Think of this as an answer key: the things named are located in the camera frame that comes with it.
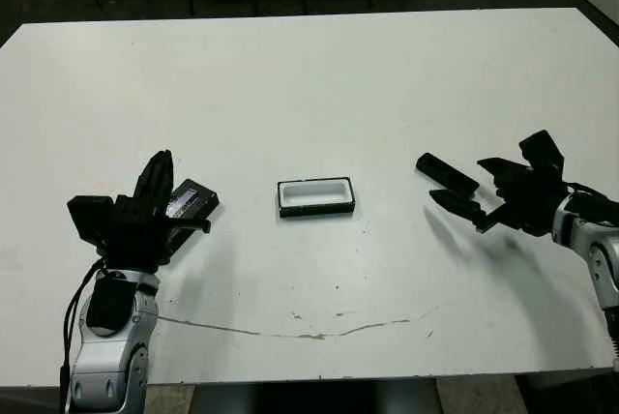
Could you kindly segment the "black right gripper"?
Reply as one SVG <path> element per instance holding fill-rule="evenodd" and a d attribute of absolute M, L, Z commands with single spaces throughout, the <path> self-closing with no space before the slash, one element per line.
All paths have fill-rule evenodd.
<path fill-rule="evenodd" d="M 562 180 L 499 157 L 477 164 L 492 175 L 496 194 L 503 200 L 499 207 L 486 214 L 477 201 L 446 189 L 432 190 L 430 197 L 451 214 L 475 223 L 482 233 L 497 224 L 535 237 L 551 232 L 555 213 L 569 193 Z"/>

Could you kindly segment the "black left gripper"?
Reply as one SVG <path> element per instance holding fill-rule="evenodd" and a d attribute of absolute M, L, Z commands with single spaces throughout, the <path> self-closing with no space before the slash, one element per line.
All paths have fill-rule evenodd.
<path fill-rule="evenodd" d="M 173 254 L 175 231 L 210 232 L 208 219 L 168 216 L 172 188 L 171 151 L 159 151 L 139 175 L 133 197 L 118 195 L 112 202 L 96 245 L 109 268 L 155 273 Z"/>

